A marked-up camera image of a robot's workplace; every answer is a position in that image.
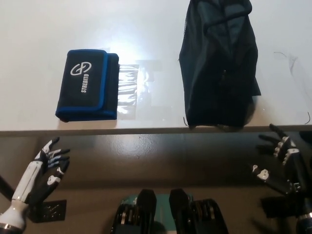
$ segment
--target robotic hand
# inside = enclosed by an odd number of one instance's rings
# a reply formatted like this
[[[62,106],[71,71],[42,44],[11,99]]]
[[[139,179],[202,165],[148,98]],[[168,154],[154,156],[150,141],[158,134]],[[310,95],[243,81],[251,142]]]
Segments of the robotic hand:
[[[23,233],[28,209],[42,203],[60,183],[69,166],[69,157],[64,154],[70,150],[51,151],[58,141],[59,137],[49,141],[29,163],[14,192],[10,208],[0,215],[0,234]],[[56,172],[36,186],[39,179],[55,167]]]
[[[282,163],[286,178],[278,178],[266,169],[259,169],[257,165],[252,167],[253,174],[295,204],[297,233],[312,234],[312,180],[306,164],[288,135],[272,124],[270,129],[278,134],[279,139],[260,135],[260,139],[271,144],[258,145],[257,148],[261,154],[272,155]]]

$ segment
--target white logo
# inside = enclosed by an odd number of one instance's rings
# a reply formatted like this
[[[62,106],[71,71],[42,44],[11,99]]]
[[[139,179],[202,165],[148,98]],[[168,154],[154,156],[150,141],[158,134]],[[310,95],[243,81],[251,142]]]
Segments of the white logo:
[[[81,64],[77,64],[73,69],[70,71],[70,74],[72,76],[78,76],[81,75],[82,72],[86,73],[91,69],[92,65],[89,62],[82,62]]]

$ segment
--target white table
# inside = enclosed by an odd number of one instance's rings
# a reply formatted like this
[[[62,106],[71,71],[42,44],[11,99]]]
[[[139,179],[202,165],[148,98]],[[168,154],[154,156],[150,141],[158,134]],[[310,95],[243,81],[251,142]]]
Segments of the white table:
[[[3,0],[0,3],[0,136],[190,131],[178,55],[189,0]],[[253,0],[262,96],[243,131],[312,130],[310,0]],[[105,49],[135,78],[119,96],[117,121],[55,117],[67,52]]]

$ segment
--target drawstring bag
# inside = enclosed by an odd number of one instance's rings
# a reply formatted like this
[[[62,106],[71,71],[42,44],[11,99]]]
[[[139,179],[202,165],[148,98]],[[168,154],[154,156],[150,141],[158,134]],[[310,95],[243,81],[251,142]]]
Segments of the drawstring bag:
[[[249,0],[191,0],[179,56],[189,126],[242,127],[258,49]]]

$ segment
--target black pouch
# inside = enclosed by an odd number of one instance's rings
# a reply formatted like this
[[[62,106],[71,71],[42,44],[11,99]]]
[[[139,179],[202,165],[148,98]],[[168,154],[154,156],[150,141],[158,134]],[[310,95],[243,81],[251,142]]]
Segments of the black pouch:
[[[249,0],[191,0],[179,56],[189,126],[245,125],[257,85],[251,11]]]
[[[116,119],[118,61],[103,50],[69,51],[56,116],[64,122]]]

